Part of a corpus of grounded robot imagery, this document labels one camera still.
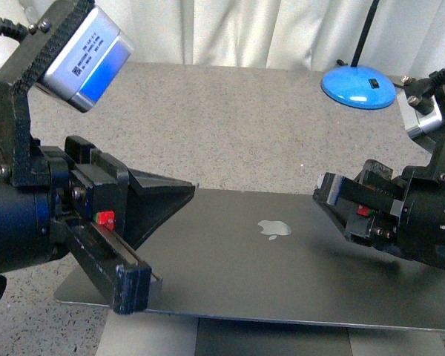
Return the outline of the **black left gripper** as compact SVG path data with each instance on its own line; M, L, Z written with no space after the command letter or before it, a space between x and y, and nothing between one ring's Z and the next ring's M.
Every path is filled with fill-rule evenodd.
M0 299L6 273L72 254L118 314L148 306L157 278L136 256L194 197L190 182L128 168L69 136L43 146L30 132L28 94L97 6L56 1L38 23L0 18L18 47L0 69Z

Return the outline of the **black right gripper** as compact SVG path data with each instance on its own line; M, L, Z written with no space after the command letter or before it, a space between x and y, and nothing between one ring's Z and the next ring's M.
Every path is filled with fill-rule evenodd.
M320 176L313 199L349 242L375 248L445 248L445 84L434 76L411 79L403 86L407 102L418 112L433 110L437 100L444 123L414 139L431 154L426 166L409 165L398 177L369 159L349 179Z

